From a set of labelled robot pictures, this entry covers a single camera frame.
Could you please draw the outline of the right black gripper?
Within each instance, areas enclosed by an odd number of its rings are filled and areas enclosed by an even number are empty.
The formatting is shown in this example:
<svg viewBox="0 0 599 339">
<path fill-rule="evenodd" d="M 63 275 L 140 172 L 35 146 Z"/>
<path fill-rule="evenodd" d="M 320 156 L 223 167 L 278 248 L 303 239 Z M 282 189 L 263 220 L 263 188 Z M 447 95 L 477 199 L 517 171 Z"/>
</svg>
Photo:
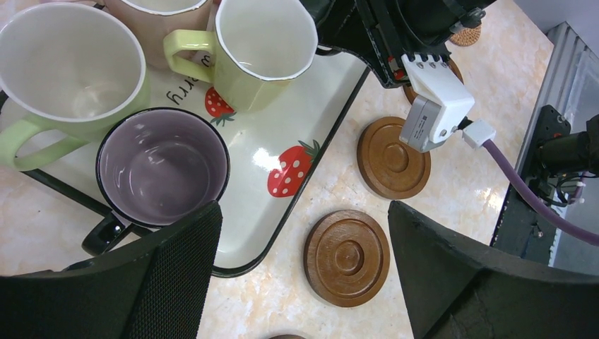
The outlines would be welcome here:
<svg viewBox="0 0 599 339">
<path fill-rule="evenodd" d="M 302 0 L 316 23 L 316 53 L 345 52 L 363 61 L 383 88 L 410 82 L 409 61 L 449 61 L 446 41 L 476 28 L 491 5 L 487 0 Z"/>
</svg>

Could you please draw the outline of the brown wooden coaster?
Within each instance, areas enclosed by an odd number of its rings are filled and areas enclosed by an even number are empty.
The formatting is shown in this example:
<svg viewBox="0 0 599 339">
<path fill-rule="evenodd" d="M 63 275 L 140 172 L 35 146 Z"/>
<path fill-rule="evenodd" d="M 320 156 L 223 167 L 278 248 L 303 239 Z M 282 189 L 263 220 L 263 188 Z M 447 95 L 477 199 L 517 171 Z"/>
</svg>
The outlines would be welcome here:
<svg viewBox="0 0 599 339">
<path fill-rule="evenodd" d="M 412 198 L 424 189 L 430 176 L 430 153 L 419 153 L 400 140 L 404 123 L 399 117 L 377 119 L 364 129 L 357 144 L 360 174 L 382 198 Z"/>
<path fill-rule="evenodd" d="M 282 335 L 276 335 L 273 336 L 269 339 L 306 339 L 303 336 L 300 335 L 294 335 L 294 334 L 282 334 Z"/>
<path fill-rule="evenodd" d="M 390 247 L 379 223 L 358 210 L 323 216 L 304 244 L 304 272 L 322 299 L 357 307 L 382 288 L 390 268 Z"/>
<path fill-rule="evenodd" d="M 457 67 L 456 63 L 452 59 L 450 59 L 447 62 L 447 65 L 453 71 L 453 73 L 458 77 L 458 79 L 462 83 L 464 83 L 461 71 Z M 413 90 L 413 87 L 411 85 L 404 85 L 403 86 L 403 91 L 405 93 L 405 97 L 406 97 L 407 101 L 412 105 L 413 102 L 414 102 L 414 100 L 415 100 L 415 98 L 416 98 L 416 96 L 417 96 L 416 92 Z"/>
</svg>

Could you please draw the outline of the purple mug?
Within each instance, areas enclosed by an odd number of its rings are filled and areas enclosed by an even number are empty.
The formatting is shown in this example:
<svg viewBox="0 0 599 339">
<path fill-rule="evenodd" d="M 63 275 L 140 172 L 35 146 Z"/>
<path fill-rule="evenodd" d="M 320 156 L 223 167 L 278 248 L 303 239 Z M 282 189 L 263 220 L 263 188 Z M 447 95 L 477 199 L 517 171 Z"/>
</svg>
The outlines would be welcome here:
<svg viewBox="0 0 599 339">
<path fill-rule="evenodd" d="M 226 142 L 204 118 L 152 107 L 115 124 L 100 142 L 95 178 L 111 211 L 83 240 L 93 256 L 135 226 L 166 227 L 224 194 L 230 177 Z"/>
</svg>

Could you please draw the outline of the woven rattan coaster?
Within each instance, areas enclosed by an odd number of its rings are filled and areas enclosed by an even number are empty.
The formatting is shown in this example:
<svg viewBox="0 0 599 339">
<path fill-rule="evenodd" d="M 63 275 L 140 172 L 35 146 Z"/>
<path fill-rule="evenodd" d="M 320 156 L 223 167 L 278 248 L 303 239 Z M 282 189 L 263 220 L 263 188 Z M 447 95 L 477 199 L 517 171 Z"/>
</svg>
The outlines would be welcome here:
<svg viewBox="0 0 599 339">
<path fill-rule="evenodd" d="M 459 33 L 453 34 L 449 41 L 459 47 L 469 47 L 474 45 L 480 38 L 482 26 L 475 28 L 464 28 Z"/>
</svg>

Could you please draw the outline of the light green mug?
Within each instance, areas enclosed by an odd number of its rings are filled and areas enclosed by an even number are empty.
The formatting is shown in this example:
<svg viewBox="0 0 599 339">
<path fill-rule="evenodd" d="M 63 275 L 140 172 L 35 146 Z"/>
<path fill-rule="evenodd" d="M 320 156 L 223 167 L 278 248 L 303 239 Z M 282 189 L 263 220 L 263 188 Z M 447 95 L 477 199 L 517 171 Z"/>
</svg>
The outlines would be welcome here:
<svg viewBox="0 0 599 339">
<path fill-rule="evenodd" d="M 100 140 L 150 102 L 141 45 L 114 16 L 39 4 L 1 29 L 1 89 L 26 115 L 1 132 L 1 163 L 44 167 Z"/>
</svg>

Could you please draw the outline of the aluminium frame rail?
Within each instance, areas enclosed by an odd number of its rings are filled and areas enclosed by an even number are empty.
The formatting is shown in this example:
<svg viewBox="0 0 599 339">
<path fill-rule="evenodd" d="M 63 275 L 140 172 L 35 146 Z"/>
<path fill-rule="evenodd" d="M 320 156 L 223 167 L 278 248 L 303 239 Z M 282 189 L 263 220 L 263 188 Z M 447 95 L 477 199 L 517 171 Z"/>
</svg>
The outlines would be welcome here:
<svg viewBox="0 0 599 339">
<path fill-rule="evenodd" d="M 557 133 L 585 131 L 587 121 L 598 116 L 598 55 L 568 22 L 547 37 L 554 48 L 516 163 L 524 177 L 532 174 L 539 143 Z"/>
</svg>

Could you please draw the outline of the strawberry enamel tray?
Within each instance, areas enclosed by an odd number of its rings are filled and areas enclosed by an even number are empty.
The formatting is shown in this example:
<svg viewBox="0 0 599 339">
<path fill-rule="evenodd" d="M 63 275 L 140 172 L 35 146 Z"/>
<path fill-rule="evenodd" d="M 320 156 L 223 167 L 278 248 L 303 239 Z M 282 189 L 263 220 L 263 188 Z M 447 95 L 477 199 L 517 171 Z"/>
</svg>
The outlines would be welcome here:
<svg viewBox="0 0 599 339">
<path fill-rule="evenodd" d="M 234 112 L 207 83 L 149 69 L 151 107 L 192 112 L 226 142 L 230 177 L 218 200 L 224 220 L 214 275 L 232 278 L 265 258 L 367 76 L 348 54 L 316 56 L 311 68 L 267 108 Z M 98 143 L 30 176 L 104 215 L 111 208 L 95 178 Z"/>
</svg>

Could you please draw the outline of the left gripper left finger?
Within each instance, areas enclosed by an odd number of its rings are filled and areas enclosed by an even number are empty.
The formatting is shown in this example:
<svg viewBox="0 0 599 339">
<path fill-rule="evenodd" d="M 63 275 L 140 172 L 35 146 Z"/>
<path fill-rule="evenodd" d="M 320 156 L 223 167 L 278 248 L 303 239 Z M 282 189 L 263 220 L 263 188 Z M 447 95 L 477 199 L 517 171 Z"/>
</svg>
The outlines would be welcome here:
<svg viewBox="0 0 599 339">
<path fill-rule="evenodd" d="M 216 202 L 118 249 L 1 278 L 2 338 L 195 338 L 223 215 Z"/>
</svg>

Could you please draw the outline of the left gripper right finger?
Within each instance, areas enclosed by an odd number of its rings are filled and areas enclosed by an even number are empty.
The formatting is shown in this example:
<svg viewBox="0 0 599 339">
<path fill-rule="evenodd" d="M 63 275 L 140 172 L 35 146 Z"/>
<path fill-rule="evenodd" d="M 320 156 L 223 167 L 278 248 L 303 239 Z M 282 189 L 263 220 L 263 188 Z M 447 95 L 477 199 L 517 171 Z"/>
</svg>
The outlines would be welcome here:
<svg viewBox="0 0 599 339">
<path fill-rule="evenodd" d="M 598 277 L 507 254 L 401 201 L 389 231 L 416 338 L 597 338 Z"/>
</svg>

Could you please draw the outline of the pale pink mug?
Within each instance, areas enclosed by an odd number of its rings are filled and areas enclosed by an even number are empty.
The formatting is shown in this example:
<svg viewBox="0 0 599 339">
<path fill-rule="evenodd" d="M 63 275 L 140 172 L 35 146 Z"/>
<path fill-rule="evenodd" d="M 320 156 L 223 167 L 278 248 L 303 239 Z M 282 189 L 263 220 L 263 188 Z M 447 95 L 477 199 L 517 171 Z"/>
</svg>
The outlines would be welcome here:
<svg viewBox="0 0 599 339">
<path fill-rule="evenodd" d="M 174 30 L 205 30 L 212 1 L 103 1 L 111 15 L 124 23 L 140 42 L 146 61 L 167 69 L 163 40 Z"/>
</svg>

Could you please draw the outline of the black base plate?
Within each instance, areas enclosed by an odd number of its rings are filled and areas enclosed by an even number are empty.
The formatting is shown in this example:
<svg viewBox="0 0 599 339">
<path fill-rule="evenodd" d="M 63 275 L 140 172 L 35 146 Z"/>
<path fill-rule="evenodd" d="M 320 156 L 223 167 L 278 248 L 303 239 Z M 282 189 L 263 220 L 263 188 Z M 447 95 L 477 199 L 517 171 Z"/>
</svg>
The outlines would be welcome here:
<svg viewBox="0 0 599 339">
<path fill-rule="evenodd" d="M 598 116 L 579 133 L 557 133 L 539 143 L 532 174 L 521 176 L 537 200 L 563 218 L 581 202 L 582 184 L 598 177 Z M 490 245 L 508 254 L 552 266 L 561 230 L 538 215 L 509 187 Z"/>
</svg>

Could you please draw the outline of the yellow green mug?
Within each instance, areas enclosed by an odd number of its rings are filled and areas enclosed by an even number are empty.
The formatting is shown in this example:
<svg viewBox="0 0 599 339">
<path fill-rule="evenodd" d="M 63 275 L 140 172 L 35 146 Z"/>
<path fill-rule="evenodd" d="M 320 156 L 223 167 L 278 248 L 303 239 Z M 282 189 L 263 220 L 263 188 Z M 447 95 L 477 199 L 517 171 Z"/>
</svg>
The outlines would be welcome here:
<svg viewBox="0 0 599 339">
<path fill-rule="evenodd" d="M 174 30 L 163 40 L 169 68 L 211 83 L 235 111 L 265 109 L 312 64 L 314 19 L 298 0 L 221 1 L 213 32 Z"/>
</svg>

